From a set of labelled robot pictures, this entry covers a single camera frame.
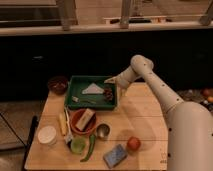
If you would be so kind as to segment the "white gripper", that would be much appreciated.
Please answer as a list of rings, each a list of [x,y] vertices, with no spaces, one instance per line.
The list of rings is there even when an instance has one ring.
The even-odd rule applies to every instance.
[[[134,82],[134,75],[130,71],[123,71],[116,77],[108,78],[104,83],[117,83],[123,89],[127,89]]]

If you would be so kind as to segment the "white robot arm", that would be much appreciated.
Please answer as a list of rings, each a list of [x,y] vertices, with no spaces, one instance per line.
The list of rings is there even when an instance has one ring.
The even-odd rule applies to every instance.
[[[134,55],[130,66],[105,80],[127,89],[143,78],[157,98],[168,129],[167,171],[213,171],[213,115],[199,103],[184,101],[153,72],[153,62]]]

